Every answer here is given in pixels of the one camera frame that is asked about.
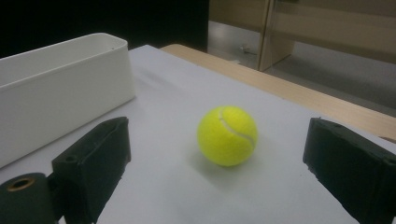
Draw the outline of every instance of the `white table surface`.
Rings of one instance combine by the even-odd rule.
[[[130,57],[136,98],[0,169],[0,183],[49,175],[51,161],[83,134],[126,116],[132,161],[98,223],[358,223],[303,163],[309,120],[319,113],[150,46]],[[260,132],[252,157],[236,167],[207,161],[196,142],[201,117],[218,105],[244,108]],[[395,144],[351,129],[396,153]]]

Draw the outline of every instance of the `yellow tennis ball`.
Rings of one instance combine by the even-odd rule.
[[[219,106],[201,120],[197,138],[202,153],[214,163],[233,166],[247,160],[256,146],[254,119],[236,106]]]

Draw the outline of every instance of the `gray floor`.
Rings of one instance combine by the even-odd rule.
[[[208,52],[255,68],[258,38],[211,21]],[[396,117],[396,64],[297,42],[288,58],[264,72]]]

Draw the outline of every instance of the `wood trim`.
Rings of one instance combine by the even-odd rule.
[[[394,117],[354,105],[319,91],[313,91],[277,77],[272,77],[239,64],[230,63],[195,49],[181,45],[170,45],[162,48],[162,50],[224,76],[245,82],[252,87],[318,111],[325,116],[337,119],[366,132],[388,139],[396,139],[396,118]]]

